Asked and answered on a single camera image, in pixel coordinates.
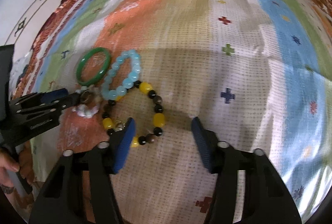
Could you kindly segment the person's left hand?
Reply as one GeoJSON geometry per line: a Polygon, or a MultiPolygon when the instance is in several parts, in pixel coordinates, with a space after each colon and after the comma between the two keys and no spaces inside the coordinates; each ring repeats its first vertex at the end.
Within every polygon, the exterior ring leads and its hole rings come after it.
{"type": "Polygon", "coordinates": [[[15,161],[5,151],[1,150],[1,185],[5,187],[13,187],[13,183],[9,177],[9,171],[19,173],[23,179],[31,185],[34,181],[33,160],[29,148],[24,148],[15,161]]]}

